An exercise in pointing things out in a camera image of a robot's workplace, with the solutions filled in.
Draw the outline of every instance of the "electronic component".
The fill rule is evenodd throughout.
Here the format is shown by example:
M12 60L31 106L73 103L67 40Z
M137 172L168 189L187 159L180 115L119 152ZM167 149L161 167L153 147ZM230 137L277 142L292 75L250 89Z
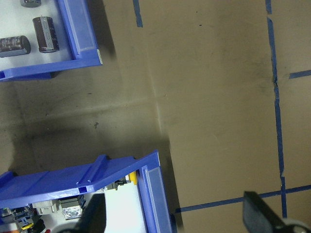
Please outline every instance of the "electronic component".
M65 219L69 220L81 217L85 202L83 195L61 199L60 204Z
M49 215L57 213L59 210L58 200L47 200L33 203L33 208L37 209L39 215Z
M40 217L36 214L35 209L27 207L16 208L12 210L15 222L22 230L27 230L34 226Z
M59 51L55 27L51 17L33 19L39 52L48 53Z
M106 225L105 195L95 194L74 228L61 230L58 233L103 233Z
M14 221L14 216L9 208L0 209L0 222L3 223L12 223Z
M20 4L24 7L38 7L41 6L41 0L20 0Z
M31 46L24 35L0 39L0 57L13 57L29 54Z

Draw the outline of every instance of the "blue storage bin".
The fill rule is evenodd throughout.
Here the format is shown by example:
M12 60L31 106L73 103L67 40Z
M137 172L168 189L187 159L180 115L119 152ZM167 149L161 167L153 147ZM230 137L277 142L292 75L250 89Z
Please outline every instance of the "blue storage bin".
M48 15L43 16L53 17L56 35L57 37L60 35L60 38L58 38L60 43L60 50L66 50L67 53L57 51L51 54L39 54L42 57L53 57L53 62L41 64L43 61L42 59L30 56L32 53L37 52L38 49L36 39L32 40L32 52L30 54L10 58L0 58L0 82L13 80L48 79L51 78L51 72L99 66L103 64L98 50L98 45L89 16L86 0L42 0L42 5L37 8L22 7L19 4L19 0L14 0L5 1L2 9L3 11L1 13L0 19L2 17L3 19L5 18L7 23L3 23L0 26L1 33L5 32L6 28L13 26L17 28L19 27L20 30L16 30L14 34L6 34L6 36L3 36L0 33L0 38L25 34L23 33L25 28L23 27L23 23L25 23L25 21L30 23L28 29L30 31L29 35L33 37L35 34L32 21L30 22L29 18L25 20L24 17L26 16L24 15L20 15L18 17L6 15L6 12L7 14L10 14L10 9L12 9L13 12L25 12L25 15L34 14L33 18L41 16L42 14L40 11L44 10L44 14ZM5 68L1 68L1 66L4 66L4 59L10 59L12 67L6 66ZM24 63L28 64L29 62L31 62L31 64L32 62L35 64L26 66L23 65Z
M92 193L133 171L138 174L146 232L172 233L158 151L139 160L107 160L101 155L93 164L24 176L14 177L12 172L6 172L0 176L0 209Z

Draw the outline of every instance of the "blue tape line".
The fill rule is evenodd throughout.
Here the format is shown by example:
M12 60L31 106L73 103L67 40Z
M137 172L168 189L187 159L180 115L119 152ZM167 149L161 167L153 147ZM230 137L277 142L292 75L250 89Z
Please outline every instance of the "blue tape line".
M136 24L139 28L142 28L142 19L140 15L140 7L139 7L139 0L133 0L133 5L134 5L134 11L136 15Z
M271 0L266 0L266 10L268 14L272 14Z
M274 93L276 96L275 98L276 134L277 134L278 166L279 166L280 180L281 180L282 215L283 217L287 217L282 123L281 123L281 110L280 110L280 105L279 105L280 103L279 90L278 90L278 85L277 85L276 44L275 44L275 38L274 38L273 22L270 18L267 18L267 23L268 23L269 43L270 43L270 48L271 48L271 62L272 62L273 82L274 82Z
M300 78L311 75L311 70L305 70L301 72L291 73L290 79Z
M306 186L286 189L286 193L296 193L296 192L306 191L310 189L311 189L311 185L306 185Z
M259 196L262 198L267 198L267 197L277 196L280 194L281 194L281 191L275 191L275 192L259 194ZM242 197L242 198L220 200L220 201L215 201L215 202L210 202L210 203L205 203L205 204L200 204L200 205L192 205L192 206L187 206L187 207L176 209L176 213L205 209L205 208L210 208L210 207L215 207L215 206L220 206L220 205L228 205L228 204L242 202L243 200L244 198Z
M311 190L311 184L306 185L306 186L301 186L301 187L288 188L283 191L279 190L279 191L274 191L274 192L269 192L269 193L262 193L262 194L259 194L259 196L261 198L269 198L269 197L281 195L282 197L282 194L284 194L284 192L285 193L296 193L296 192L301 192L301 191L306 191L306 190ZM215 202L210 202L210 203L205 203L205 204L200 204L200 205L192 205L192 206L176 209L176 213L181 213L181 212L191 211L191 210L199 210L199 209L210 208L210 207L215 207L215 206L220 206L220 205L228 205L228 204L238 203L242 201L243 201L243 198L233 198L233 199L220 200L220 201L215 201Z
M173 233L177 233L177 225L176 225L175 215L171 215L171 223L172 223Z

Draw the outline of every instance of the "cardboard surface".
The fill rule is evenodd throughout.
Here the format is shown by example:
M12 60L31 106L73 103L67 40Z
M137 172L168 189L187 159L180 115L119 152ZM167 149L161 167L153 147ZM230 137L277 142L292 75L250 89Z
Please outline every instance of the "cardboard surface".
M298 219L311 226L310 209L311 191L291 193L287 195L288 218Z
M277 214L281 215L280 197L265 198L264 201ZM178 233L188 232L240 232L247 233L242 218L243 203L216 206L207 209L182 213L183 228Z
M289 79L290 73L311 69L310 7L307 0L273 1L287 188L311 183L310 76Z
M143 28L132 1L88 3L104 66L1 83L1 172L59 169L103 153L139 158L159 149L171 213L245 190L280 189L264 1L140 1ZM310 184L310 81L288 80L290 72L311 69L309 2L299 3L275 0L270 16L287 188ZM303 204L308 195L295 197ZM280 215L280 197L266 200ZM181 232L245 232L241 213L240 204L194 210L179 214L177 224L184 224ZM302 214L310 217L307 209Z

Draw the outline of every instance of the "electrolytic capacitor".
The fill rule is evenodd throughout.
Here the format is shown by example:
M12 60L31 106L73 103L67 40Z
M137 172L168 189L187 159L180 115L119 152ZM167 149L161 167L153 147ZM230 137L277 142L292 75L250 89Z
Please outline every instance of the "electrolytic capacitor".
M41 6L41 0L20 0L20 4L24 7L38 7Z
M33 19L39 51L42 53L59 51L55 27L51 17L37 17Z
M0 39L0 57L29 54L31 46L24 35Z

